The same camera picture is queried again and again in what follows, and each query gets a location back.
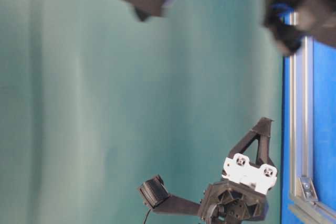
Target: blue surface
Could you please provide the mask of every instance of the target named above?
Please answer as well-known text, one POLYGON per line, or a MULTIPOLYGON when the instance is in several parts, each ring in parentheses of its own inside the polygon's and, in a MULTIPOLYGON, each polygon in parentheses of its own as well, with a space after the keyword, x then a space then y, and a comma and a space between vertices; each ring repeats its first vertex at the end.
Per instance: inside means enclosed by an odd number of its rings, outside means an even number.
POLYGON ((336 209, 336 50, 314 41, 314 185, 336 209))

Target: bolt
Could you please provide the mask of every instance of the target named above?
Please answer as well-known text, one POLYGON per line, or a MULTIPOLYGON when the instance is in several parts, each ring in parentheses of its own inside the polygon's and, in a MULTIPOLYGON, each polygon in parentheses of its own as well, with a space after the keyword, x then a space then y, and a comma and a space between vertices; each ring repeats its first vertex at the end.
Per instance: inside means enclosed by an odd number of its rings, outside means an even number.
POLYGON ((236 163, 237 163, 237 165, 239 165, 239 166, 244 166, 245 163, 246 163, 246 160, 245 160, 244 158, 242 158, 242 157, 239 157, 239 158, 237 159, 236 163))
POLYGON ((303 188, 305 190, 309 190, 310 189, 310 185, 308 183, 303 183, 303 188))
POLYGON ((265 174, 266 177, 270 177, 270 176, 273 175, 273 170, 270 169, 270 168, 266 168, 266 169, 264 170, 264 174, 265 174))
POLYGON ((307 197, 307 198, 310 198, 311 196, 312 196, 311 192, 310 192, 310 191, 307 191, 307 192, 306 192, 306 197, 307 197))

